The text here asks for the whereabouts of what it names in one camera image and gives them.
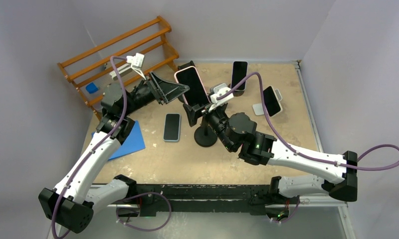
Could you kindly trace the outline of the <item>pink case phone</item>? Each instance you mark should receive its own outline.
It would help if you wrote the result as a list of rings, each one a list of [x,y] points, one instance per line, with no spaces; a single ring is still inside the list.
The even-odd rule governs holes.
[[[190,106],[196,104],[203,106],[210,103],[205,87],[195,66],[189,66],[177,71],[174,74],[174,78],[177,83],[190,87],[190,90],[183,95],[186,104]]]

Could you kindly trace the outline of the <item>light blue case phone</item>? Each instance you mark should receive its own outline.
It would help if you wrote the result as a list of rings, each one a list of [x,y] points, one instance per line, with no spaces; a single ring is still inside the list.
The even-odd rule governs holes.
[[[166,114],[164,123],[163,140],[166,142],[178,142],[180,140],[181,115]]]

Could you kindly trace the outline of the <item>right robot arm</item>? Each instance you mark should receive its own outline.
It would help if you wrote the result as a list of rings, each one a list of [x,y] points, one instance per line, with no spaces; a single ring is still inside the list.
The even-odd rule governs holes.
[[[183,105],[190,126],[202,118],[194,139],[202,147],[210,147],[218,140],[229,152],[238,152],[238,157],[251,165],[288,167],[306,172],[295,177],[276,176],[271,179],[269,199],[275,203],[285,198],[307,194],[326,194],[345,202],[357,201],[357,154],[324,154],[288,143],[280,138],[256,130],[257,124],[245,113],[228,117],[226,106],[209,111],[209,106]]]

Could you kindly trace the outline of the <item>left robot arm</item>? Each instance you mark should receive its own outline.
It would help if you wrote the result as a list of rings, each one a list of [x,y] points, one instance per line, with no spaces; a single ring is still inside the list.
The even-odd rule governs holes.
[[[44,188],[38,199],[45,216],[51,221],[54,238],[56,226],[67,232],[80,233],[95,213],[116,201],[130,204],[139,197],[137,183],[123,175],[97,189],[92,183],[110,157],[122,146],[134,128],[129,115],[157,101],[168,104],[189,90],[184,84],[169,82],[149,73],[131,92],[123,82],[109,84],[104,90],[102,117],[89,146],[76,164],[53,189]]]

